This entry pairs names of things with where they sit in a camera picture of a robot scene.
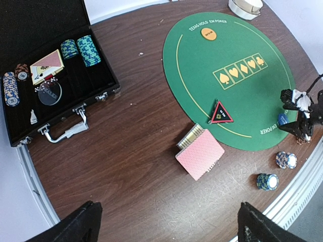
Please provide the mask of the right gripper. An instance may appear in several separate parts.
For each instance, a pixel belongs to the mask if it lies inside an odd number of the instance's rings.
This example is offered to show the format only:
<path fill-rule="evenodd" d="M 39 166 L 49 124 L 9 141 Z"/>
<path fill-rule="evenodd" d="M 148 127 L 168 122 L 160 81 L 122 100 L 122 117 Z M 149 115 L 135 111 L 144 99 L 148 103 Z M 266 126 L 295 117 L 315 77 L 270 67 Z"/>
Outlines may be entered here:
<path fill-rule="evenodd" d="M 313 127 L 322 125 L 322 90 L 317 94 L 317 103 L 314 103 L 306 92 L 294 89 L 281 91 L 280 96 L 285 110 L 299 110 L 297 121 L 279 126 L 279 129 L 292 135 L 310 141 Z"/>

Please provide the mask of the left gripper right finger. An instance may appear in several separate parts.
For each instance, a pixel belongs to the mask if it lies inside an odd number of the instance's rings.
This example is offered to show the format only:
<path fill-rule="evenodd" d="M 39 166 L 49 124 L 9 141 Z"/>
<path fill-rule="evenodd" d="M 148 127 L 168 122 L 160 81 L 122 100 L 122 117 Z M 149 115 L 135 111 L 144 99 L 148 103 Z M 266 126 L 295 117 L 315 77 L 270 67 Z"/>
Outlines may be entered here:
<path fill-rule="evenodd" d="M 284 230 L 248 202 L 238 212 L 238 241 L 306 242 Z"/>

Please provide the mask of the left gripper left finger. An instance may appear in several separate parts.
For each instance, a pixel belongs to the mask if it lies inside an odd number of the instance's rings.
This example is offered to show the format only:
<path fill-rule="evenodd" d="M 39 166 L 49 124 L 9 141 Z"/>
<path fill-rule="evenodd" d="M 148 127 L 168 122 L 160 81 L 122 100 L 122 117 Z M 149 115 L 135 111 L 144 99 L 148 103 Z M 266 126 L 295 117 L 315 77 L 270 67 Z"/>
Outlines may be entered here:
<path fill-rule="evenodd" d="M 98 241 L 101 217 L 101 203 L 87 201 L 58 224 L 28 241 Z"/>

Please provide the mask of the orange round blind button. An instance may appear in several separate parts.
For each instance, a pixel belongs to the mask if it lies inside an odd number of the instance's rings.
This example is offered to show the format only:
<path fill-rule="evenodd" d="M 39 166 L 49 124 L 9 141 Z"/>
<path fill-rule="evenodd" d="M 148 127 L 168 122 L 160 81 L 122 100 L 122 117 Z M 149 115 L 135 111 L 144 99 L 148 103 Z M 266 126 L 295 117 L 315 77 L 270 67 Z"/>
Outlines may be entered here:
<path fill-rule="evenodd" d="M 201 29 L 201 35 L 209 41 L 214 41 L 217 38 L 217 33 L 210 28 Z"/>

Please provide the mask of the blue tan chip stack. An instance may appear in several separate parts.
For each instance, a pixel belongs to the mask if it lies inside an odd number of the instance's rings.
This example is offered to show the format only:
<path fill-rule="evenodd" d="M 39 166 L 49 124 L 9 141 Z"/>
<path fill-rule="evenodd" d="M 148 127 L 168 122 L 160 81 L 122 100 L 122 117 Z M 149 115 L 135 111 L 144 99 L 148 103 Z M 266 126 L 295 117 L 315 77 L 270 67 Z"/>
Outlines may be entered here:
<path fill-rule="evenodd" d="M 297 166 L 297 157 L 294 153 L 281 151 L 276 154 L 276 164 L 282 169 L 295 169 Z"/>

